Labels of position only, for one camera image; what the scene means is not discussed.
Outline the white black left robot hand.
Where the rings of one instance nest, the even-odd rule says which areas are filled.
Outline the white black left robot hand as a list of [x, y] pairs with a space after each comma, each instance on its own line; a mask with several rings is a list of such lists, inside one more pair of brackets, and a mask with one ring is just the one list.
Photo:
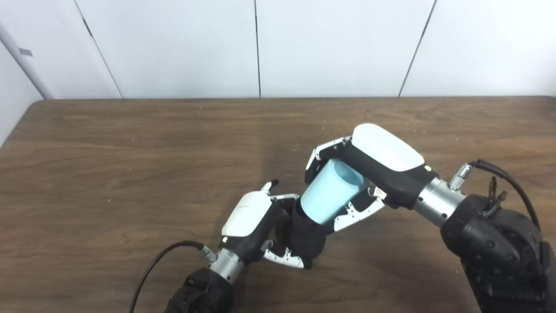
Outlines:
[[242, 267], [266, 258], [280, 265], [309, 270], [313, 265], [310, 259], [269, 238], [282, 214], [290, 213], [299, 198], [295, 193], [271, 195], [278, 183], [278, 180], [269, 181], [239, 200], [221, 230], [219, 249], [231, 253]]

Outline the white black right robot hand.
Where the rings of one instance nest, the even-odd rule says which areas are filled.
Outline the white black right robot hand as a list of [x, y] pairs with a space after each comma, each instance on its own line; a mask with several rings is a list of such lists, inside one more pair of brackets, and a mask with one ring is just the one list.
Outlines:
[[314, 148], [298, 211], [330, 234], [384, 206], [412, 208], [438, 177], [410, 145], [379, 125], [363, 123], [351, 136]]

